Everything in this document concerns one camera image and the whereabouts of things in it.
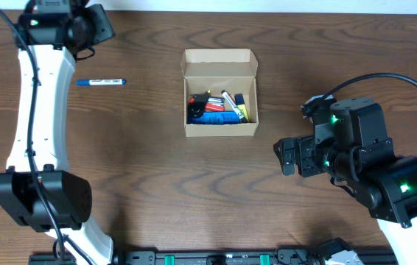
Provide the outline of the black whiteboard marker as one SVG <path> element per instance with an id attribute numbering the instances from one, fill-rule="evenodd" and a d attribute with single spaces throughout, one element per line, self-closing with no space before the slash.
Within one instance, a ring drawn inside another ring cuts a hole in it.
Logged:
<path id="1" fill-rule="evenodd" d="M 238 108 L 235 101 L 232 99 L 229 92 L 223 90 L 222 91 L 222 97 L 225 99 L 225 101 L 231 106 L 232 110 L 237 114 L 239 118 L 240 123 L 248 123 L 248 119 L 244 115 L 244 113 Z"/>

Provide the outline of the blue whiteboard marker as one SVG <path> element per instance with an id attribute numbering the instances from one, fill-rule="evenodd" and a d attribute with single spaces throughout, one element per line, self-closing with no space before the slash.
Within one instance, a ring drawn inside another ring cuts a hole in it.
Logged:
<path id="1" fill-rule="evenodd" d="M 91 86 L 91 85 L 125 85 L 126 79 L 78 79 L 76 85 Z"/>

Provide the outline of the yellow highlighter pen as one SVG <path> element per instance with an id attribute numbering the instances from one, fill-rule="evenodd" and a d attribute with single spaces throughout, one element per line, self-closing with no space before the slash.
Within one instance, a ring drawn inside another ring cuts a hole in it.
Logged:
<path id="1" fill-rule="evenodd" d="M 239 110 L 242 112 L 243 116 L 245 117 L 246 121 L 249 122 L 249 115 L 248 110 L 245 105 L 244 97 L 241 93 L 238 93 L 234 96 L 236 106 L 239 108 Z"/>

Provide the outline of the blue plastic case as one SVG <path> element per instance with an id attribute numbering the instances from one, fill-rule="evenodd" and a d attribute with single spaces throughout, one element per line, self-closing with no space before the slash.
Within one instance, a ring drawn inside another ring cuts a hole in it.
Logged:
<path id="1" fill-rule="evenodd" d="M 239 117 L 233 111 L 225 112 L 205 112 L 201 117 L 188 118 L 189 124 L 211 124 L 211 125 L 224 125 L 224 124 L 238 124 Z"/>

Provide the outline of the red and black stapler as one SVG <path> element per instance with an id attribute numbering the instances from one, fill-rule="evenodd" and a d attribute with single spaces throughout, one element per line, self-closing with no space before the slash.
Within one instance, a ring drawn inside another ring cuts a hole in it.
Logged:
<path id="1" fill-rule="evenodd" d="M 214 97 L 209 97 L 205 112 L 223 112 L 225 110 L 224 100 Z"/>

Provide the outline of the brown cardboard box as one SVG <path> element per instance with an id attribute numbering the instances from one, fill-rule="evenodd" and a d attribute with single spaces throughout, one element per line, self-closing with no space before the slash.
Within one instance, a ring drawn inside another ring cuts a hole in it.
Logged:
<path id="1" fill-rule="evenodd" d="M 259 126 L 256 73 L 258 62 L 250 49 L 187 49 L 181 58 L 183 123 L 186 137 L 253 136 Z M 247 123 L 194 124 L 189 120 L 189 100 L 209 92 L 221 98 L 241 94 Z"/>

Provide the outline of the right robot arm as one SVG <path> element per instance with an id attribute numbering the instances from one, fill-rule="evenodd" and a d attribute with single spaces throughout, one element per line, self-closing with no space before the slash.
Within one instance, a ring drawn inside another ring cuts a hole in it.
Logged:
<path id="1" fill-rule="evenodd" d="M 378 221 L 399 264 L 417 264 L 417 157 L 396 155 L 381 106 L 370 98 L 310 99 L 311 135 L 273 145 L 281 171 L 328 174 Z"/>

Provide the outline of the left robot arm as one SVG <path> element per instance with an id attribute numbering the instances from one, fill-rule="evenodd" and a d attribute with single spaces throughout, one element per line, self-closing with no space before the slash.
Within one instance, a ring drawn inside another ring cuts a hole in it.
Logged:
<path id="1" fill-rule="evenodd" d="M 0 206 L 20 226 L 51 236 L 57 264 L 117 264 L 113 239 L 91 215 L 90 183 L 69 171 L 68 94 L 77 62 L 114 36 L 101 4 L 29 1 L 10 25 L 21 71 L 13 148 L 0 173 Z"/>

